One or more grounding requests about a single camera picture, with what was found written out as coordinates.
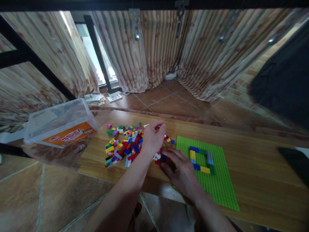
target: wooden table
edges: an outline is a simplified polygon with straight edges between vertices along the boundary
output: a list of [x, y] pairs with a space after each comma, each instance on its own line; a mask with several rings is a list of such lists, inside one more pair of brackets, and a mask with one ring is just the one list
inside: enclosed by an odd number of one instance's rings
[[[236, 212], [220, 206], [226, 215], [280, 231], [309, 231], [309, 190], [276, 149], [294, 148], [293, 139], [123, 111], [113, 111], [107, 122], [116, 127], [145, 125], [157, 119], [165, 120], [172, 139], [180, 135], [223, 148], [240, 207]], [[105, 144], [111, 139], [106, 130], [103, 125], [86, 148], [78, 172], [115, 183], [126, 170], [125, 161], [104, 168]], [[142, 190], [184, 202], [154, 162]]]

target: hand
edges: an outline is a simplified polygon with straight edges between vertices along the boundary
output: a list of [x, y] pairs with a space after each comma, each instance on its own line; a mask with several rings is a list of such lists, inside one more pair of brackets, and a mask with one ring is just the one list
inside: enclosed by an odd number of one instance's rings
[[166, 163], [161, 163], [161, 166], [170, 178], [172, 184], [175, 185], [184, 196], [195, 203], [198, 198], [206, 194], [197, 180], [192, 163], [183, 151], [169, 149], [163, 151], [163, 154], [175, 163], [175, 173]]
[[163, 120], [156, 120], [151, 122], [144, 129], [144, 139], [142, 151], [146, 151], [150, 156], [160, 150], [164, 141], [164, 132], [166, 125]]

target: forearm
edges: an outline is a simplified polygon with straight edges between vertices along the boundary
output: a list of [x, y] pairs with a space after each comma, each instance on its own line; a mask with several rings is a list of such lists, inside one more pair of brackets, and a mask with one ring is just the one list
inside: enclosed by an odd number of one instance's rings
[[203, 222], [210, 232], [231, 231], [236, 232], [232, 224], [221, 212], [217, 204], [212, 200], [210, 194], [201, 191], [193, 199], [198, 212], [200, 213]]
[[151, 160], [148, 151], [141, 151], [104, 198], [85, 231], [127, 230]]

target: orange label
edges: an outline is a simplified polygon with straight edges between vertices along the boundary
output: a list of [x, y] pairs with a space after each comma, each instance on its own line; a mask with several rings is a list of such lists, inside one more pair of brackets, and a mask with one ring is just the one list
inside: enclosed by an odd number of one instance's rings
[[57, 146], [66, 147], [68, 145], [78, 142], [81, 139], [86, 138], [87, 136], [95, 132], [96, 130], [91, 125], [89, 125], [88, 122], [83, 122], [75, 127], [72, 127], [63, 132], [55, 134], [42, 141]]

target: plastic storage box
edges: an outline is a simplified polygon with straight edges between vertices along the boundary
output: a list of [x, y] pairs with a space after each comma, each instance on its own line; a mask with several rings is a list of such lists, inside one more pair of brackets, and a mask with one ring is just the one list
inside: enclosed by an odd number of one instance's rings
[[65, 148], [97, 131], [85, 99], [79, 98], [31, 113], [23, 141]]

